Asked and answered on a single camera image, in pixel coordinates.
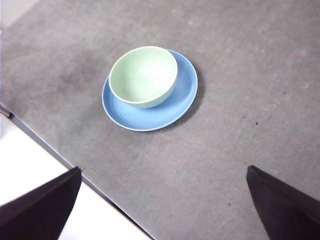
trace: black triangular object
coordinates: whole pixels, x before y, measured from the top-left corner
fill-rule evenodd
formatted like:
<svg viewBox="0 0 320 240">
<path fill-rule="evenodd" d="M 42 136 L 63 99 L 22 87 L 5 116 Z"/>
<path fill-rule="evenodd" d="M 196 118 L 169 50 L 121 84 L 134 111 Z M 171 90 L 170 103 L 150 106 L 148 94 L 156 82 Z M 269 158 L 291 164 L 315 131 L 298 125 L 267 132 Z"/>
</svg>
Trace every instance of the black triangular object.
<svg viewBox="0 0 320 240">
<path fill-rule="evenodd" d="M 320 202 L 255 166 L 246 181 L 271 240 L 320 240 Z"/>
<path fill-rule="evenodd" d="M 0 239 L 57 240 L 74 207 L 81 170 L 74 167 L 0 207 Z"/>
</svg>

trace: light green bowl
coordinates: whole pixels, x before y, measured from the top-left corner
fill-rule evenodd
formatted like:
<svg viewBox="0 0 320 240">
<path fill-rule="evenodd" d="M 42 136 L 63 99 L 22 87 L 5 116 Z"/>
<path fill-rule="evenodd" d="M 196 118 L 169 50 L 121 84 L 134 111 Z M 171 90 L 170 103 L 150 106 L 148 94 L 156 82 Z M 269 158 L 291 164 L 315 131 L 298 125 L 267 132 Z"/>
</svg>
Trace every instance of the light green bowl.
<svg viewBox="0 0 320 240">
<path fill-rule="evenodd" d="M 142 46 L 128 51 L 113 65 L 109 75 L 112 93 L 139 108 L 161 104 L 172 93 L 178 74 L 174 56 L 161 47 Z"/>
</svg>

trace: white floor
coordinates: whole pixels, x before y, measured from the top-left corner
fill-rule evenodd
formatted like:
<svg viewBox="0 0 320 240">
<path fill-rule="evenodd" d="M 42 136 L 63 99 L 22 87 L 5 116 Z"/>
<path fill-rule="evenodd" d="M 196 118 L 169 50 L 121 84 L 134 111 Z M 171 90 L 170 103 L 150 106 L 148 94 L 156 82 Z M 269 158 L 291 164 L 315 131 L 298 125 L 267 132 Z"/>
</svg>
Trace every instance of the white floor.
<svg viewBox="0 0 320 240">
<path fill-rule="evenodd" d="M 0 205 L 67 171 L 0 114 Z M 149 240 L 139 228 L 82 182 L 59 240 Z"/>
</svg>

